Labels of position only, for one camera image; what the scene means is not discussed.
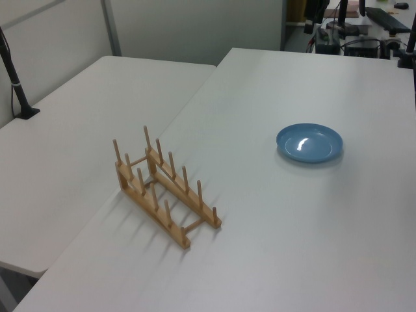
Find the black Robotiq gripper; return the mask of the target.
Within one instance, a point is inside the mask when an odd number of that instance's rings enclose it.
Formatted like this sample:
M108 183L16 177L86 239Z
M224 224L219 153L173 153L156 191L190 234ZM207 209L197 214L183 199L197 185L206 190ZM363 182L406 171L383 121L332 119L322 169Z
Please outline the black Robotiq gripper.
M307 0L304 10L304 33L313 33L313 21L317 21L317 34L320 37L327 37L328 33L325 29L325 19L323 19L324 12L328 7L329 0Z

